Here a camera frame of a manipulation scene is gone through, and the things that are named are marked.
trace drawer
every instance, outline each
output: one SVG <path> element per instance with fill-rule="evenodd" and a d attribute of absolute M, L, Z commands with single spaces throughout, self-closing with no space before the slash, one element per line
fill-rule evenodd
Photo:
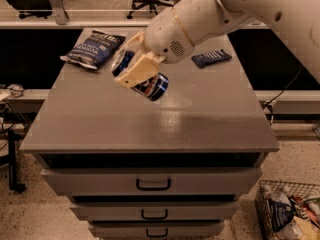
<path fill-rule="evenodd" d="M 102 223 L 89 225 L 94 237 L 147 237 L 166 238 L 176 236 L 214 236 L 219 235 L 223 222 L 186 223 Z"/>
<path fill-rule="evenodd" d="M 230 219 L 237 202 L 125 202 L 73 204 L 71 210 L 86 221 L 185 221 Z"/>
<path fill-rule="evenodd" d="M 262 175 L 260 168 L 44 169 L 58 195 L 245 194 Z"/>

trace floor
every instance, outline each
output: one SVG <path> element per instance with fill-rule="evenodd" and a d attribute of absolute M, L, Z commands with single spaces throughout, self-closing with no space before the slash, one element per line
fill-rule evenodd
<path fill-rule="evenodd" d="M 94 8 L 88 9 L 94 1 Z M 126 19 L 131 0 L 65 0 L 71 19 Z M 138 12 L 137 19 L 151 18 L 149 12 Z M 0 21 L 19 20 L 4 0 L 0 0 Z M 300 183 L 319 183 L 320 141 L 312 131 L 313 123 L 275 123 L 272 128 L 280 151 L 270 153 L 262 165 L 261 179 Z M 0 136 L 0 148 L 5 139 Z M 0 155 L 6 154 L 6 148 Z M 9 191 L 8 168 L 0 167 L 0 240 L 93 240 L 86 222 L 79 222 L 69 210 L 70 202 L 57 196 L 40 176 L 41 166 L 31 154 L 17 155 L 19 180 L 26 184 L 22 194 Z M 205 240 L 261 239 L 254 198 L 258 183 L 240 198 L 240 209 L 219 236 Z"/>
<path fill-rule="evenodd" d="M 270 153 L 262 165 L 261 179 L 319 184 L 320 141 L 313 123 L 275 123 L 272 128 L 280 151 Z M 0 147 L 5 143 L 2 138 Z M 9 191 L 7 166 L 0 167 L 1 240 L 93 240 L 86 222 L 69 210 L 70 202 L 57 196 L 40 176 L 41 166 L 30 154 L 19 153 L 19 179 L 27 190 Z M 258 183 L 240 198 L 240 208 L 219 236 L 205 240 L 259 240 L 260 228 L 254 206 Z M 197 240 L 176 238 L 175 240 Z"/>

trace black drawer handle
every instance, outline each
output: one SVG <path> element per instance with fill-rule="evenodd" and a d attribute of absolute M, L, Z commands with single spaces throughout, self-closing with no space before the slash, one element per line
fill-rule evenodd
<path fill-rule="evenodd" d="M 165 220 L 166 218 L 168 218 L 168 210 L 166 209 L 164 211 L 164 215 L 161 217 L 147 217 L 144 214 L 144 210 L 141 210 L 141 218 L 144 220 Z"/>
<path fill-rule="evenodd" d="M 141 191 L 164 191 L 164 190 L 168 190 L 171 187 L 171 180 L 170 179 L 167 180 L 167 186 L 158 187 L 158 188 L 153 188 L 153 187 L 147 188 L 147 187 L 141 187 L 140 180 L 137 179 L 136 180 L 136 187 L 137 187 L 137 189 L 139 189 Z"/>
<path fill-rule="evenodd" d="M 151 235 L 149 233 L 149 229 L 146 230 L 147 237 L 153 237 L 153 238 L 161 238 L 161 237 L 167 237 L 168 236 L 168 229 L 166 228 L 166 231 L 163 235 Z"/>

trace food package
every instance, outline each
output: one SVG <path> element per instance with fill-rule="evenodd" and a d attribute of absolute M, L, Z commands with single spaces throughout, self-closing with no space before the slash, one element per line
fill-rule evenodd
<path fill-rule="evenodd" d="M 297 216 L 275 236 L 280 240 L 320 240 L 320 230 Z"/>
<path fill-rule="evenodd" d="M 290 200 L 290 202 L 292 204 L 292 207 L 295 210 L 296 216 L 298 216 L 301 219 L 304 219 L 305 221 L 309 221 L 310 222 L 308 213 L 306 212 L 307 207 L 306 207 L 303 199 L 301 197 L 299 197 L 299 196 L 292 195 L 289 198 L 289 200 Z"/>
<path fill-rule="evenodd" d="M 320 224 L 320 196 L 310 196 L 306 199 L 306 203 L 315 214 L 318 224 Z"/>
<path fill-rule="evenodd" d="M 124 36 L 93 30 L 83 43 L 76 45 L 65 56 L 60 56 L 60 59 L 80 64 L 89 69 L 98 69 L 107 59 L 113 56 L 124 41 Z"/>
<path fill-rule="evenodd" d="M 294 210 L 286 203 L 269 201 L 271 212 L 271 224 L 274 232 L 280 231 L 289 224 L 294 217 Z"/>

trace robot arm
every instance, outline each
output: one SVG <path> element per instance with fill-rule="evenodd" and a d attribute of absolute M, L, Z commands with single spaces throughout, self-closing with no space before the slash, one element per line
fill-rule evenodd
<path fill-rule="evenodd" d="M 127 88 L 157 74 L 161 63 L 177 63 L 204 40 L 264 22 L 320 83 L 320 0 L 181 0 L 154 17 L 115 55 L 127 50 L 128 67 L 116 77 Z"/>

